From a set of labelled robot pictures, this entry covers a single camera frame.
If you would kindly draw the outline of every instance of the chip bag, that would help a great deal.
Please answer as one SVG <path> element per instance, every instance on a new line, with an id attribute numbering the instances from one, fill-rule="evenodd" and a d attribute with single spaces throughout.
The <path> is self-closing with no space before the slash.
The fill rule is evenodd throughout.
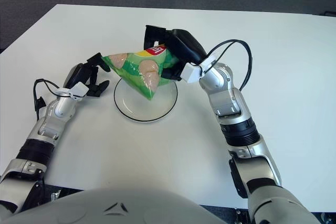
<path id="1" fill-rule="evenodd" d="M 161 77 L 164 68 L 170 68 L 178 59 L 164 46 L 151 47 L 137 53 L 123 53 L 103 57 L 125 82 L 151 100 L 158 86 L 171 80 Z"/>

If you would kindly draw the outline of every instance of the white table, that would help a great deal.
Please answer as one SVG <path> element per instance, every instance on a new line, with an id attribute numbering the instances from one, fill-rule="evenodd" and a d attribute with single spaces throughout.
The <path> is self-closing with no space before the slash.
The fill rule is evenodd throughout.
<path id="1" fill-rule="evenodd" d="M 243 94 L 281 172 L 310 211 L 336 211 L 336 19 L 300 14 L 56 5 L 0 55 L 0 172 L 35 123 L 32 88 L 62 85 L 72 66 L 142 49 L 145 25 L 183 28 L 210 50 L 226 39 L 249 43 L 253 72 Z M 222 59 L 239 86 L 247 55 Z M 54 152 L 46 183 L 90 189 L 148 185 L 198 204 L 246 208 L 233 185 L 224 137 L 197 83 L 179 82 L 174 110 L 155 123 L 131 122 L 113 103 L 118 77 L 101 98 L 85 98 Z M 47 102 L 53 96 L 41 85 Z"/>

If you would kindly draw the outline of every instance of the clear glass plate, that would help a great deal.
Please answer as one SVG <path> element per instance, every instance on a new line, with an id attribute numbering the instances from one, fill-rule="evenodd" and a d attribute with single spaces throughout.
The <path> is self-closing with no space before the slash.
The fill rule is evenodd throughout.
<path id="1" fill-rule="evenodd" d="M 114 89 L 114 102 L 119 111 L 137 122 L 153 122 L 167 115 L 177 101 L 175 82 L 159 86 L 150 101 L 120 79 Z"/>

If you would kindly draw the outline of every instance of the red logo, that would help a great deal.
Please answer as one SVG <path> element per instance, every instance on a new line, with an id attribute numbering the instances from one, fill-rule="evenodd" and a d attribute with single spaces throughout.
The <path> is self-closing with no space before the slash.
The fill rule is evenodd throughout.
<path id="1" fill-rule="evenodd" d="M 156 47 L 151 47 L 149 49 L 146 49 L 146 51 L 148 53 L 150 53 L 151 55 L 159 55 L 160 53 L 162 53 L 164 50 L 166 49 L 165 46 L 156 46 Z"/>

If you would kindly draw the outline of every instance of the snack bag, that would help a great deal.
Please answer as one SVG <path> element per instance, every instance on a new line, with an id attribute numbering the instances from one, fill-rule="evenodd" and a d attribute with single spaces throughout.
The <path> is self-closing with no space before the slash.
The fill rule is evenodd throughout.
<path id="1" fill-rule="evenodd" d="M 161 77 L 164 68 L 172 67 L 178 59 L 164 46 L 155 46 L 137 53 L 123 53 L 103 57 L 125 82 L 151 100 L 160 85 L 171 80 Z"/>

